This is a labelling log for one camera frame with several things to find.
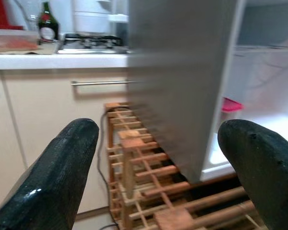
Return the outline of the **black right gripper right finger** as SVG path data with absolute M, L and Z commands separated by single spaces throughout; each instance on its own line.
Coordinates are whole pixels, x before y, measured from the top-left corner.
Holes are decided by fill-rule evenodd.
M 288 230 L 288 141 L 243 119 L 223 122 L 217 140 L 268 229 Z

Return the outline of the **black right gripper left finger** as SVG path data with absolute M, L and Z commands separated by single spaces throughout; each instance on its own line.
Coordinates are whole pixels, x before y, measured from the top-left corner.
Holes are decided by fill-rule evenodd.
M 0 205 L 0 230 L 72 230 L 99 135 L 71 121 L 21 175 Z

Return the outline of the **silver mini fridge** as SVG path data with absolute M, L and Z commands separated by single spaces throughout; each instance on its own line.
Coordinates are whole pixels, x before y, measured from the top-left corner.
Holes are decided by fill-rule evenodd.
M 288 141 L 288 0 L 129 0 L 128 101 L 185 179 L 233 172 L 223 98 Z

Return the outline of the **red lidded small container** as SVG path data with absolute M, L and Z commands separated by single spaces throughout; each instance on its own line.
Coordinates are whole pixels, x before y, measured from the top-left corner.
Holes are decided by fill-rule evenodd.
M 224 121 L 227 120 L 239 118 L 240 113 L 242 112 L 243 109 L 244 109 L 243 104 L 224 97 L 221 108 L 220 123 L 223 123 Z

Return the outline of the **beige kitchen cabinet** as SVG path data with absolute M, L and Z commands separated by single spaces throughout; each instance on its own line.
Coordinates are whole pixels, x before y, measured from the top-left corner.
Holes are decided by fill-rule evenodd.
M 71 121 L 99 123 L 106 103 L 126 100 L 126 55 L 0 55 L 0 204 Z

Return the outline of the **wooden wine rack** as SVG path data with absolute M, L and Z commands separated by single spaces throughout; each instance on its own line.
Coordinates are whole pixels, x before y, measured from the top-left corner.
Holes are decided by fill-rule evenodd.
M 234 173 L 190 184 L 126 103 L 105 105 L 119 230 L 268 230 Z

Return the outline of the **beige woven placemat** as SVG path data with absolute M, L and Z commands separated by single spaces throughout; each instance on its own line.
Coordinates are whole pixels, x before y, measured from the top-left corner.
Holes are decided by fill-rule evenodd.
M 56 53 L 57 44 L 42 44 L 38 46 L 37 50 L 26 50 L 26 51 L 6 51 L 0 52 L 0 55 L 24 55 L 28 53 L 35 53 L 39 55 L 52 55 Z

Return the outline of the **steel gas stove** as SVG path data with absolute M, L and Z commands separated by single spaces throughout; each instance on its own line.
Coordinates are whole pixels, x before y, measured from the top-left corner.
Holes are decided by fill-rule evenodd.
M 86 40 L 82 46 L 78 42 L 63 45 L 62 40 L 57 48 L 57 54 L 126 54 L 126 46 L 113 46 L 110 41 L 103 45 L 97 45 L 95 42 Z

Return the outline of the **clear plastic food container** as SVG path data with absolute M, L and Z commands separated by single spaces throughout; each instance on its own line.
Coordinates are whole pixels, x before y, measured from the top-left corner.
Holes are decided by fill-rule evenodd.
M 38 50 L 36 31 L 0 29 L 0 52 Z

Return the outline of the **black stove pan grate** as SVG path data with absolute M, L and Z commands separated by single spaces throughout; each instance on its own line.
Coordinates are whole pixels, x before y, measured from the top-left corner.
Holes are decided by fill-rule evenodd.
M 86 40 L 89 42 L 95 42 L 96 46 L 106 44 L 108 41 L 110 41 L 113 46 L 123 46 L 123 40 L 116 36 L 82 34 L 65 34 L 62 39 L 62 44 L 65 46 L 74 42 L 78 42 L 83 46 Z

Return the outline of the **dark green liquor bottle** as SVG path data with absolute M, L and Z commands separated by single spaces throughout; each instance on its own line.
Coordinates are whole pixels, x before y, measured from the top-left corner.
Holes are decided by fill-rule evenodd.
M 53 42 L 59 39 L 59 23 L 52 15 L 48 1 L 42 3 L 43 9 L 38 19 L 38 31 L 42 41 Z

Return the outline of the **white cooking pot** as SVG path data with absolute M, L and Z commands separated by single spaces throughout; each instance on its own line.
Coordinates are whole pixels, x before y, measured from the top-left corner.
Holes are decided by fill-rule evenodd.
M 80 33 L 108 34 L 111 0 L 73 0 L 74 29 Z

